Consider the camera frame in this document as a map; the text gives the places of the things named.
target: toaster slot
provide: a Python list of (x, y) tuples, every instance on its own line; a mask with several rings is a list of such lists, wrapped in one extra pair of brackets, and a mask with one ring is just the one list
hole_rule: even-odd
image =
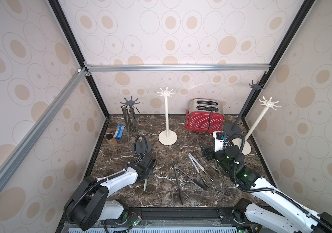
[(206, 105), (215, 105), (217, 106), (218, 103), (215, 101), (209, 101), (209, 100), (198, 100), (197, 104), (206, 104)]
[(197, 106), (198, 110), (203, 110), (203, 111), (213, 111), (213, 112), (218, 112), (219, 109), (218, 108), (214, 108), (214, 107), (206, 107), (206, 106)]

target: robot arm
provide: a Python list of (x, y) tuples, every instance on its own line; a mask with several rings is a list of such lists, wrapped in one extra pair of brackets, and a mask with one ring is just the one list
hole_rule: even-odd
[(215, 159), (238, 189), (260, 198), (283, 215), (263, 210), (250, 201), (241, 199), (247, 204), (238, 203), (236, 205), (237, 217), (242, 218), (244, 213), (247, 220), (266, 226), (277, 233), (298, 231), (332, 233), (331, 215), (326, 212), (320, 215), (301, 205), (276, 189), (260, 174), (246, 167), (243, 164), (245, 156), (240, 149), (243, 148), (243, 144), (240, 147), (229, 145), (232, 137), (227, 137), (223, 132), (214, 132), (213, 135), (214, 148), (200, 143), (202, 156), (205, 156), (207, 160)]
[(120, 218), (123, 206), (117, 201), (106, 201), (107, 197), (127, 185), (153, 177), (155, 165), (156, 160), (146, 154), (108, 177), (85, 177), (64, 207), (67, 221), (87, 230), (97, 221)]

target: vent grille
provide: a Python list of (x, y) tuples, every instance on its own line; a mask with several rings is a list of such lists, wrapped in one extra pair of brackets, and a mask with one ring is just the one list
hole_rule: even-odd
[[(109, 233), (125, 230), (126, 228), (111, 228)], [(79, 228), (69, 228), (68, 233), (105, 233), (103, 227), (82, 231)], [(130, 233), (237, 233), (236, 227), (148, 227), (146, 229), (133, 228)]]

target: marble floor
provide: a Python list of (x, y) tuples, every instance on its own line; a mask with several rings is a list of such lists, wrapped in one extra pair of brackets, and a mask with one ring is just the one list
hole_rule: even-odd
[[(153, 170), (154, 177), (148, 180), (146, 191), (144, 191), (144, 182), (139, 182), (122, 188), (110, 196), (108, 200), (120, 199), (131, 207), (181, 207), (182, 204), (178, 196), (178, 185), (173, 166), (176, 165), (193, 178), (197, 177), (197, 180), (201, 180), (196, 175), (196, 170), (188, 158), (188, 153), (196, 151), (200, 156), (201, 150), (198, 142), (201, 141), (208, 145), (213, 145), (212, 134), (187, 130), (184, 127), (185, 115), (170, 115), (170, 130), (173, 130), (178, 135), (178, 140), (171, 146), (165, 146), (158, 141), (159, 133), (165, 130), (165, 116), (144, 115), (144, 117), (148, 124), (140, 116), (137, 116), (140, 133), (144, 134), (152, 144), (150, 155), (158, 161), (157, 166)], [(224, 123), (234, 122), (235, 119), (236, 116), (224, 116)], [(119, 124), (125, 124), (123, 116), (112, 116), (106, 133), (114, 134)], [(246, 130), (241, 121), (239, 126), (245, 134)], [(103, 140), (91, 174), (94, 178), (108, 176), (122, 170), (127, 162), (136, 159), (136, 156), (131, 151), (135, 138), (129, 140), (126, 129), (122, 138), (117, 139), (117, 142), (118, 145), (113, 147), (111, 144), (108, 144), (106, 139)], [(266, 178), (266, 173), (253, 147), (252, 152), (246, 156), (245, 162), (247, 162), (248, 167)], [(209, 164), (215, 166), (213, 161), (209, 161)], [(202, 175), (206, 184), (210, 187), (210, 191), (201, 189), (185, 175), (178, 174), (185, 207), (234, 206), (241, 198), (247, 198), (256, 204), (267, 205), (251, 194), (243, 193), (234, 188), (234, 184), (223, 175), (224, 181), (229, 187), (229, 193), (227, 193), (221, 182), (220, 175), (206, 164), (205, 159), (203, 159), (202, 165), (209, 171), (214, 180), (212, 182), (206, 175)]]

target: wallpaper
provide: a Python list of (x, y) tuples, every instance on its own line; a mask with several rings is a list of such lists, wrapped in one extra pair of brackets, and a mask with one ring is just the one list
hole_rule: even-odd
[(0, 193), (0, 233), (56, 231), (103, 124), (103, 113), (84, 79)]
[(77, 70), (41, 0), (0, 0), (0, 167)]
[(269, 63), (303, 0), (60, 0), (88, 64)]
[[(279, 101), (253, 135), (280, 190), (332, 215), (332, 1), (318, 1), (260, 97)], [(246, 120), (261, 112), (259, 101)]]
[(111, 114), (122, 114), (120, 102), (139, 98), (141, 114), (163, 114), (164, 98), (159, 93), (168, 86), (175, 95), (168, 98), (170, 114), (185, 114), (189, 102), (196, 98), (220, 100), (224, 114), (238, 114), (251, 88), (264, 71), (206, 72), (93, 72), (92, 75)]

